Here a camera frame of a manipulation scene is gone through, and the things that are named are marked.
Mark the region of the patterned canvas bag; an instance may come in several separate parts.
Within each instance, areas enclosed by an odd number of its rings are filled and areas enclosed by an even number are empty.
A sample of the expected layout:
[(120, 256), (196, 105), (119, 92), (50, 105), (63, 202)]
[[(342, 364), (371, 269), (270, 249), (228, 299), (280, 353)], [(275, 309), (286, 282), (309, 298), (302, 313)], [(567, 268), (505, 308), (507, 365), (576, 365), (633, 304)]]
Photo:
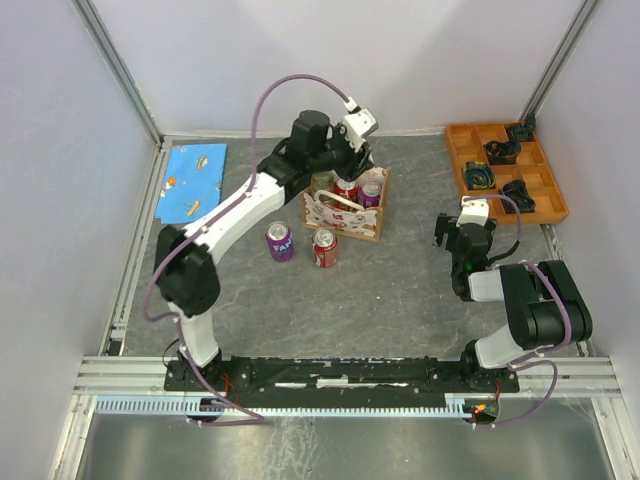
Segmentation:
[[(388, 211), (391, 177), (391, 168), (374, 167), (365, 172), (355, 181), (357, 191), (354, 201), (332, 191), (321, 190), (316, 193), (312, 187), (308, 187), (300, 196), (303, 226), (309, 229), (329, 228), (339, 235), (379, 242)], [(378, 204), (365, 207), (360, 203), (360, 193), (371, 182), (377, 185), (373, 189), (373, 198), (378, 200)]]

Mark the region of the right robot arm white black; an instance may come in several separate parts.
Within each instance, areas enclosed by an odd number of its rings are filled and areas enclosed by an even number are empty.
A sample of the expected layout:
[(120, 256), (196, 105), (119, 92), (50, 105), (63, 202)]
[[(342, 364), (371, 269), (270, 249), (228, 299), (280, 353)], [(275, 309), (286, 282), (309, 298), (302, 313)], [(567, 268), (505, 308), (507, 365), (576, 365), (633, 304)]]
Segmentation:
[(459, 379), (481, 391), (509, 368), (533, 357), (588, 340), (593, 321), (566, 264), (549, 260), (495, 266), (491, 258), (497, 222), (464, 222), (461, 216), (438, 215), (435, 245), (451, 254), (451, 285), (466, 302), (500, 302), (506, 324), (493, 334), (469, 342), (461, 353)]

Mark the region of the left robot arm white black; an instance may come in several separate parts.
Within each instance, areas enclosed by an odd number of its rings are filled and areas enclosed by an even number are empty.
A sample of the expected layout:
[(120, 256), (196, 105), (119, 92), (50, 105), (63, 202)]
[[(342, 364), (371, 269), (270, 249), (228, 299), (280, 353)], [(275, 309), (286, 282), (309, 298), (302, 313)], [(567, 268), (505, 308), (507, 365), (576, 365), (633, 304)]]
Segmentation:
[(322, 112), (304, 111), (290, 135), (234, 194), (181, 229), (161, 230), (155, 283), (177, 317), (184, 355), (192, 360), (186, 376), (198, 389), (212, 389), (221, 378), (215, 361), (220, 348), (212, 326), (212, 307), (221, 291), (219, 261), (256, 223), (306, 190), (313, 175), (329, 172), (355, 181), (371, 169), (367, 138), (377, 127), (364, 108), (356, 108), (337, 124)]

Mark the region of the purple Fanta can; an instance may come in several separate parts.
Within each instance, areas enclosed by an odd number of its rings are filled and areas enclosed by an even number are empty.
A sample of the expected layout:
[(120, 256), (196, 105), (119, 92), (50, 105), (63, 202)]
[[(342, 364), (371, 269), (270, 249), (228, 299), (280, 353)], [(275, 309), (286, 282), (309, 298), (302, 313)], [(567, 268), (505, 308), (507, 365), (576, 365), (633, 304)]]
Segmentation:
[(365, 208), (377, 208), (380, 205), (382, 186), (376, 181), (363, 183), (358, 190), (359, 204)]
[(287, 262), (294, 256), (295, 249), (290, 228), (282, 221), (272, 222), (266, 230), (265, 238), (273, 260)]

